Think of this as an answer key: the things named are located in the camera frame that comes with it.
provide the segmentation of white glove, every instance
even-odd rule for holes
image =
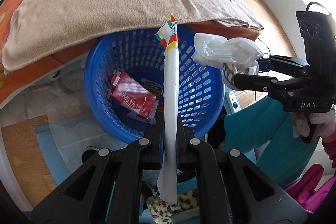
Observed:
[[[314,135],[322,138],[329,137],[336,130],[336,106],[332,105],[329,112],[326,113],[294,113],[291,119],[293,125],[293,137],[308,137],[309,122],[318,124]]]

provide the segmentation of silver bolt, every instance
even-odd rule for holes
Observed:
[[[141,144],[141,145],[147,145],[147,144],[149,144],[149,139],[142,138],[142,139],[139,140],[139,144]]]
[[[192,138],[192,139],[190,140],[190,143],[191,143],[192,145],[199,145],[199,144],[201,143],[201,141],[200,141],[199,139]]]
[[[109,154],[109,150],[107,148],[102,148],[98,151],[99,156],[107,156]]]
[[[237,149],[232,149],[232,150],[230,150],[230,155],[232,157],[239,157],[240,156],[240,151],[237,150]]]

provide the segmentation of maroon sleeve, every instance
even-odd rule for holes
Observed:
[[[333,161],[333,168],[336,169],[336,140],[331,143],[322,141],[324,151],[328,154],[329,158]]]

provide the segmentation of laundry basket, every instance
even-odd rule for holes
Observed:
[[[142,138],[149,125],[128,117],[129,110],[107,96],[111,88],[108,75],[120,68],[138,82],[146,78],[163,85],[164,49],[154,36],[157,31],[157,28],[139,29],[100,37],[86,60],[84,87],[91,110],[109,133],[125,143]],[[223,106],[222,73],[193,61],[193,30],[178,25],[177,34],[180,52],[178,112],[183,125],[191,127],[200,138],[212,127]]]

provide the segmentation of white power outlet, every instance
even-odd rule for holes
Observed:
[[[226,93],[226,99],[230,106],[231,113],[241,110],[236,93],[232,90]]]

